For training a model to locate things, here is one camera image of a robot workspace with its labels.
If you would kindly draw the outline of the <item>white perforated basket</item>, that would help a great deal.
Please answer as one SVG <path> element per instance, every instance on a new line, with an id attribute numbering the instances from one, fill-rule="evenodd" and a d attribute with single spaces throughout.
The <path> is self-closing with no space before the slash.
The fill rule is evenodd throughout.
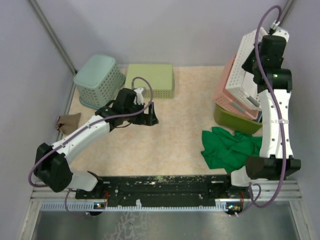
<path id="1" fill-rule="evenodd" d="M 253 30 L 242 37 L 225 89 L 247 109 L 259 111 L 261 108 L 257 85 L 253 81 L 254 75 L 242 68 L 254 50 L 255 35 L 256 31 Z"/>

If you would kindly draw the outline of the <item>pink perforated basket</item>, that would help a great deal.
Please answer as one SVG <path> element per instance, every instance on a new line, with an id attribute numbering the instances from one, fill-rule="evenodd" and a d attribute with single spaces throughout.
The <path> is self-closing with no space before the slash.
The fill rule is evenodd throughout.
<path id="1" fill-rule="evenodd" d="M 236 116 L 244 117 L 246 119 L 256 120 L 259 115 L 259 111 L 248 109 L 226 90 L 226 84 L 230 76 L 235 58 L 236 54 L 234 54 L 231 59 L 225 64 L 220 76 L 219 83 L 216 87 L 213 100 L 219 107 L 223 108 L 227 112 L 235 114 Z"/>

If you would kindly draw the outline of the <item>light green shallow basket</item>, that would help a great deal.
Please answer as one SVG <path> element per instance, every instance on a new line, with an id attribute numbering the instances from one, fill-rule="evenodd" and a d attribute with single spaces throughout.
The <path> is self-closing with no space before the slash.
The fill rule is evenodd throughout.
<path id="1" fill-rule="evenodd" d="M 131 89 L 135 77 L 142 77 L 149 82 L 154 99 L 174 98 L 175 76 L 172 64 L 129 64 L 124 87 Z"/>

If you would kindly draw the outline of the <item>olive green large tub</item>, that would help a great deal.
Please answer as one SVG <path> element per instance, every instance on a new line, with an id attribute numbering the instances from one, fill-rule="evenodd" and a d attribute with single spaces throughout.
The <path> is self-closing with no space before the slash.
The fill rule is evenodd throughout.
<path id="1" fill-rule="evenodd" d="M 213 118 L 218 125 L 244 134 L 252 135 L 262 128 L 262 123 L 228 112 L 217 104 L 215 104 Z"/>

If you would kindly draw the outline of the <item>teal perforated plastic basket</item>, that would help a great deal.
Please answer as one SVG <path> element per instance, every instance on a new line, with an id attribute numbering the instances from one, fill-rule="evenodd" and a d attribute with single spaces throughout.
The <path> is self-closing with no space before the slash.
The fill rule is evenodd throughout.
<path id="1" fill-rule="evenodd" d="M 73 78 L 82 105 L 97 110 L 113 100 L 126 81 L 116 60 L 95 54 Z"/>

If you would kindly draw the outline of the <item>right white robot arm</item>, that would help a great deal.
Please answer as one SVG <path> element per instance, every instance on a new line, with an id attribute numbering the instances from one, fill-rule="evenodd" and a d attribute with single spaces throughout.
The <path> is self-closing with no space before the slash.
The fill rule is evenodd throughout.
<path id="1" fill-rule="evenodd" d="M 283 159 L 285 177 L 301 168 L 294 158 L 289 136 L 289 102 L 292 73 L 282 68 L 289 33 L 278 28 L 268 34 L 264 28 L 253 30 L 241 39 L 226 90 L 250 110 L 262 113 L 262 145 L 259 156 L 249 156 L 245 166 L 230 174 L 223 192 L 235 198 L 241 187 L 250 183 L 279 180 Z"/>

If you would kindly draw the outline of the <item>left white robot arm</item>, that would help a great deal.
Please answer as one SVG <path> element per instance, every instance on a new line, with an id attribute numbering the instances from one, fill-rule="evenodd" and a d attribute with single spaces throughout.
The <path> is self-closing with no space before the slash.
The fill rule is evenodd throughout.
<path id="1" fill-rule="evenodd" d="M 133 125 L 158 124 L 154 103 L 144 103 L 146 89 L 123 88 L 116 99 L 98 109 L 81 127 L 51 145 L 43 143 L 36 151 L 32 173 L 42 181 L 35 187 L 48 187 L 59 193 L 65 189 L 84 190 L 97 199 L 103 195 L 104 186 L 95 173 L 77 172 L 70 168 L 72 161 L 98 138 L 119 128 L 124 122 Z"/>

